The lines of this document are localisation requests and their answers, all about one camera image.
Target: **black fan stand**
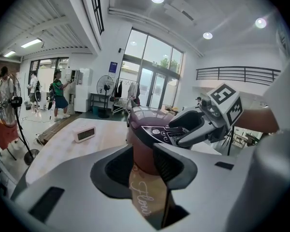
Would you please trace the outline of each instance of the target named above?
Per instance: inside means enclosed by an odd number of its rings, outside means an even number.
[[[16,120],[17,120],[17,123],[18,123],[18,127],[19,127],[19,131],[20,131],[21,137],[23,138],[24,145],[26,146],[27,151],[28,151],[25,154],[25,156],[24,156],[24,161],[25,161],[25,164],[29,166],[33,162],[33,160],[35,159],[37,154],[39,153],[39,150],[37,150],[37,149],[30,150],[29,149],[29,147],[27,145],[27,142],[26,142],[26,139],[25,139],[25,136],[23,134],[23,128],[21,127],[21,125],[19,123],[19,118],[18,118],[18,113],[17,113],[17,108],[16,107],[14,107],[14,111],[15,111]]]
[[[109,90],[109,88],[107,88],[106,85],[104,85],[104,90],[105,90],[104,108],[103,108],[103,113],[98,113],[99,118],[109,118],[110,117],[107,114],[107,108],[105,109],[106,99],[108,99],[106,94],[107,94],[107,91]]]

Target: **white table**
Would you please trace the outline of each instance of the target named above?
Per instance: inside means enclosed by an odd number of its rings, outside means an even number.
[[[76,143],[72,130],[83,125],[96,127],[96,135],[81,143]],[[42,148],[36,159],[30,165],[26,174],[27,185],[57,167],[59,164],[76,158],[97,152],[103,149],[125,145],[127,134],[127,123],[109,120],[97,120],[78,118],[60,130]],[[209,154],[220,154],[206,143],[199,143],[193,146],[195,151]]]

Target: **man in green shirt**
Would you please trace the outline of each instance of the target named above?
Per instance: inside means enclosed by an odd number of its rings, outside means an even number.
[[[63,90],[71,82],[69,81],[66,84],[61,83],[61,81],[60,81],[61,71],[60,70],[55,71],[54,77],[55,77],[55,79],[53,81],[54,99],[55,99],[54,114],[55,114],[55,121],[58,121],[58,120],[60,120],[60,118],[57,117],[58,108],[63,108],[63,117],[64,118],[70,117],[70,115],[67,114],[69,104],[63,96]]]

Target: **control panel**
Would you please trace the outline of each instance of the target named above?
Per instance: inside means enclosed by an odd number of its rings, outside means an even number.
[[[158,142],[176,145],[176,141],[188,132],[182,127],[170,128],[168,126],[142,126],[142,128]]]

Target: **blue shorts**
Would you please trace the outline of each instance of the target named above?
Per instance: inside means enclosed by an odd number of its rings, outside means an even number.
[[[69,104],[63,96],[54,95],[55,108],[66,108]]]

